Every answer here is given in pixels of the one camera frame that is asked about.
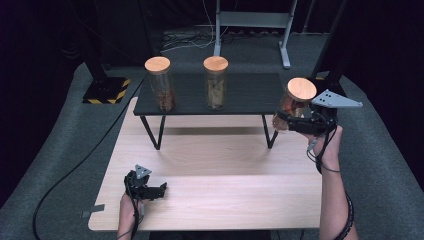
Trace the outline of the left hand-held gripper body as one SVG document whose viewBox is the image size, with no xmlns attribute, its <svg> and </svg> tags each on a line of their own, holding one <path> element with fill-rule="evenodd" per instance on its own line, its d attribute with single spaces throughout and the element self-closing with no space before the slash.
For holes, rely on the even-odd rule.
<svg viewBox="0 0 424 240">
<path fill-rule="evenodd" d="M 150 177 L 151 170 L 140 165 L 136 165 L 134 170 L 131 170 L 124 177 L 125 193 L 136 200 L 154 200 L 157 198 L 153 187 L 148 187 L 147 183 Z"/>
</svg>

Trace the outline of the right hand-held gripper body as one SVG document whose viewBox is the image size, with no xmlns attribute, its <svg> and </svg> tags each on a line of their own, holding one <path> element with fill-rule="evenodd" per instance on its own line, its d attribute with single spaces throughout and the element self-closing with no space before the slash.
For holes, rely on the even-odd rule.
<svg viewBox="0 0 424 240">
<path fill-rule="evenodd" d="M 340 108 L 361 108 L 362 102 L 324 90 L 310 103 L 311 116 L 295 121 L 294 130 L 303 134 L 326 134 L 333 131 L 338 123 L 337 110 Z"/>
</svg>

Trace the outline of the glass jar with orange filling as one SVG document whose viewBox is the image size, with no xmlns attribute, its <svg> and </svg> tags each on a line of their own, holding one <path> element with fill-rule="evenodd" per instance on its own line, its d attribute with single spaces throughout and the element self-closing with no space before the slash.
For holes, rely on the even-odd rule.
<svg viewBox="0 0 424 240">
<path fill-rule="evenodd" d="M 311 100 L 316 96 L 315 85 L 306 78 L 292 78 L 288 81 L 278 109 L 290 116 L 302 117 Z"/>
</svg>

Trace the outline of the black shelf with metal legs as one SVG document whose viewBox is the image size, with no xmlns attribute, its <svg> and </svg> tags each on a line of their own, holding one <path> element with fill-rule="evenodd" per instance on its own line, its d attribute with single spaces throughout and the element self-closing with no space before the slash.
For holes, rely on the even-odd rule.
<svg viewBox="0 0 424 240">
<path fill-rule="evenodd" d="M 279 107 L 283 84 L 277 73 L 230 73 L 227 75 L 226 101 L 222 110 L 206 106 L 204 75 L 180 73 L 173 78 L 176 107 L 162 112 L 148 79 L 142 83 L 133 113 L 139 116 L 156 150 L 161 148 L 167 116 L 178 115 L 260 115 L 267 147 L 274 145 L 278 132 L 270 133 L 266 115 Z"/>
</svg>

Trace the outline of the glass jar with tan filling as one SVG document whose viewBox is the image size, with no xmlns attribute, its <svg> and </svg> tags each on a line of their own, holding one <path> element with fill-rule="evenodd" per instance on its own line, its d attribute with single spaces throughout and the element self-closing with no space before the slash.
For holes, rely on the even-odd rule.
<svg viewBox="0 0 424 240">
<path fill-rule="evenodd" d="M 228 60 L 221 56 L 211 56 L 204 60 L 203 66 L 207 107 L 220 110 L 225 103 Z"/>
</svg>

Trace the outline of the glass jar with dark brown filling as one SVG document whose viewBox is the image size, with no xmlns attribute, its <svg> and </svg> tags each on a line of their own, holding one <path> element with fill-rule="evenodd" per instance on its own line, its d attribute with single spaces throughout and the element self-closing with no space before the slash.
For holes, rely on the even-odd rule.
<svg viewBox="0 0 424 240">
<path fill-rule="evenodd" d="M 175 91 L 169 70 L 171 62 L 163 56 L 155 56 L 148 59 L 145 64 L 148 71 L 148 79 L 156 102 L 162 112 L 169 112 L 176 106 Z"/>
</svg>

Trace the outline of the person's left hand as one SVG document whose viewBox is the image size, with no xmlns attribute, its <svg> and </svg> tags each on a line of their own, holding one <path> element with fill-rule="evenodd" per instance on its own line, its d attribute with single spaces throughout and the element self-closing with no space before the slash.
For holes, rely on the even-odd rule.
<svg viewBox="0 0 424 240">
<path fill-rule="evenodd" d="M 123 234 L 130 231 L 134 224 L 135 217 L 132 199 L 127 194 L 123 194 L 120 200 L 118 233 Z"/>
</svg>

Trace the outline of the person's right hand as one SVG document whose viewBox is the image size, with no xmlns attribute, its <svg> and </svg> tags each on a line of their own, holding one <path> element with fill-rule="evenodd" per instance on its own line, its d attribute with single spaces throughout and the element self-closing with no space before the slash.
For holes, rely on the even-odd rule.
<svg viewBox="0 0 424 240">
<path fill-rule="evenodd" d="M 327 170 L 332 173 L 340 172 L 339 149 L 343 128 L 336 127 L 333 131 L 322 136 L 304 134 L 308 140 L 306 154 L 313 161 L 319 173 Z"/>
</svg>

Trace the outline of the grey tape strip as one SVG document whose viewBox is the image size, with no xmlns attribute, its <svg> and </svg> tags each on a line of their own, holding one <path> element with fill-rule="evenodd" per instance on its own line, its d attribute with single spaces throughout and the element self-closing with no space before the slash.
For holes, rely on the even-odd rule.
<svg viewBox="0 0 424 240">
<path fill-rule="evenodd" d="M 104 208 L 105 204 L 92 206 L 90 209 L 81 212 L 81 218 L 89 218 L 92 213 L 104 211 Z"/>
</svg>

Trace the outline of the black stand with striped base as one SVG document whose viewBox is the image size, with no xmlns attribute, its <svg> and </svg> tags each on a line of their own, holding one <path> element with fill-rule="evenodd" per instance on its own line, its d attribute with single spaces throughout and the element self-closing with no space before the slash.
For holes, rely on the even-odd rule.
<svg viewBox="0 0 424 240">
<path fill-rule="evenodd" d="M 107 76 L 92 47 L 90 39 L 79 36 L 80 53 L 92 76 L 92 82 L 83 96 L 84 103 L 116 104 L 126 93 L 130 80 L 125 77 Z"/>
<path fill-rule="evenodd" d="M 340 79 L 343 75 L 342 56 L 336 53 L 331 54 L 331 48 L 335 47 L 335 38 L 347 3 L 348 0 L 342 0 L 331 27 L 330 34 L 309 77 L 309 80 L 311 80 L 317 88 L 317 95 L 324 93 L 326 90 L 335 92 L 342 96 L 346 95 L 340 84 Z"/>
</svg>

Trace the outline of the grey metal stand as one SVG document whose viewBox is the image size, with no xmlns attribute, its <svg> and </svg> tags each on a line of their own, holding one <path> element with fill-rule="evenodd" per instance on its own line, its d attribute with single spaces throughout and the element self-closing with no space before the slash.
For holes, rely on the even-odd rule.
<svg viewBox="0 0 424 240">
<path fill-rule="evenodd" d="M 221 0 L 216 0 L 215 9 L 215 44 L 214 56 L 221 54 L 221 28 L 222 27 L 252 27 L 283 29 L 282 40 L 278 43 L 282 65 L 284 69 L 290 69 L 291 63 L 288 56 L 287 44 L 291 27 L 295 16 L 298 0 L 291 1 L 290 10 L 287 13 L 269 12 L 236 12 L 222 11 Z"/>
</svg>

